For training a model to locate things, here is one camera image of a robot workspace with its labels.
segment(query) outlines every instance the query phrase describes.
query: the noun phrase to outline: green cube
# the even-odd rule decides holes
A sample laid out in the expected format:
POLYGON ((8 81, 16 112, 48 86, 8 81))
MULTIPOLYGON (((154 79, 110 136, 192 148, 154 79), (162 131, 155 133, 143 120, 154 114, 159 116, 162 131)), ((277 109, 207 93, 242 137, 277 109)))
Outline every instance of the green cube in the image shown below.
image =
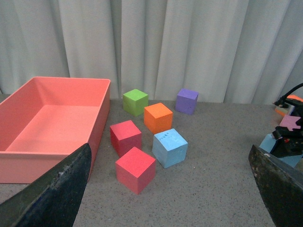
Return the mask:
POLYGON ((148 106, 148 94, 138 89, 123 94, 123 109, 133 116, 139 116, 148 106))

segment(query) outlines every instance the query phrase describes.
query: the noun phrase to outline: small pink block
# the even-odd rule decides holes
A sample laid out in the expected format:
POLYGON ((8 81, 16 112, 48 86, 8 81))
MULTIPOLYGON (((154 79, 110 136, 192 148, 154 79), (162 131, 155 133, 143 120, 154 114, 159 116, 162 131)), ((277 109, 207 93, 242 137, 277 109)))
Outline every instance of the small pink block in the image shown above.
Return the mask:
POLYGON ((301 127, 296 124, 300 117, 285 115, 280 123, 280 126, 287 127, 289 131, 293 129, 300 129, 301 127))
POLYGON ((122 157, 133 147, 141 149, 142 133, 133 121, 129 120, 111 125, 109 131, 110 141, 119 157, 122 157))
POLYGON ((138 148, 132 148, 116 161, 117 180, 137 195, 156 174, 156 159, 138 148))

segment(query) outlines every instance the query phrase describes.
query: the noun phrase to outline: blue cube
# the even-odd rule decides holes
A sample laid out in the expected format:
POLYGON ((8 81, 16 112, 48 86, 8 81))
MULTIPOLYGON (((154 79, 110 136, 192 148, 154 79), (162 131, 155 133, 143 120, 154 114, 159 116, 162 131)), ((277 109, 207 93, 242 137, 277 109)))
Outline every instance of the blue cube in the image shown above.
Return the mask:
MULTIPOLYGON (((276 139, 274 138, 273 134, 267 134, 264 140, 262 141, 262 143, 260 144, 260 148, 270 153, 275 143, 276 143, 276 139)), ((291 167, 295 167, 300 162, 302 157, 303 155, 294 155, 294 156, 280 157, 279 159, 282 162, 285 162, 286 164, 290 165, 291 167)))
POLYGON ((153 137, 152 152, 164 168, 184 161, 187 147, 188 143, 175 129, 153 137))

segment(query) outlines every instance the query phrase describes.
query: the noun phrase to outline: plastic storage tray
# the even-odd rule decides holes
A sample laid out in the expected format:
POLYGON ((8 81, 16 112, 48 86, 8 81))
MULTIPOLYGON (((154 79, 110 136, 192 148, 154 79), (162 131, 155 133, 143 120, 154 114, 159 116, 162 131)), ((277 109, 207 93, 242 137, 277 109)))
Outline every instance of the plastic storage tray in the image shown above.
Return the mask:
POLYGON ((91 172, 109 85, 108 79, 35 77, 0 103, 0 183, 32 183, 87 142, 91 172))

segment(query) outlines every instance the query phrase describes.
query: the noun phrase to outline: cube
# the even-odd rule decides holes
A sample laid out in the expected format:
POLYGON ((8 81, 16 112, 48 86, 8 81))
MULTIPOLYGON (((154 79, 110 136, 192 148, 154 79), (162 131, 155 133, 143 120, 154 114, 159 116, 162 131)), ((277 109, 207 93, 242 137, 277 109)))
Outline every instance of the cube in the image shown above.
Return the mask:
MULTIPOLYGON (((268 153, 271 153, 275 144, 276 144, 276 139, 274 138, 273 134, 267 134, 264 140, 262 141, 262 143, 260 144, 260 148, 267 151, 268 153)), ((291 167, 295 167, 300 162, 302 157, 303 155, 294 155, 294 156, 280 157, 279 159, 282 162, 285 162, 286 164, 290 165, 291 167)))
POLYGON ((187 147, 188 143, 175 129, 153 137, 152 152, 164 168, 184 161, 187 147))
POLYGON ((132 148, 116 161, 117 180, 136 194, 140 194, 155 174, 156 159, 138 148, 132 148))
POLYGON ((137 117, 143 114, 146 106, 148 106, 148 94, 138 89, 123 94, 123 109, 131 115, 137 117))
POLYGON ((145 107, 144 124, 153 133, 171 129, 173 112, 163 103, 145 107))
POLYGON ((133 121, 129 120, 111 125, 109 131, 111 144, 119 157, 122 157, 133 147, 141 149, 142 133, 133 121))
POLYGON ((181 89, 177 95, 176 110, 192 115, 195 111, 199 93, 196 91, 181 89))
POLYGON ((299 119, 300 117, 285 115, 280 122, 280 126, 287 127, 289 131, 300 129, 301 126, 296 124, 299 119))

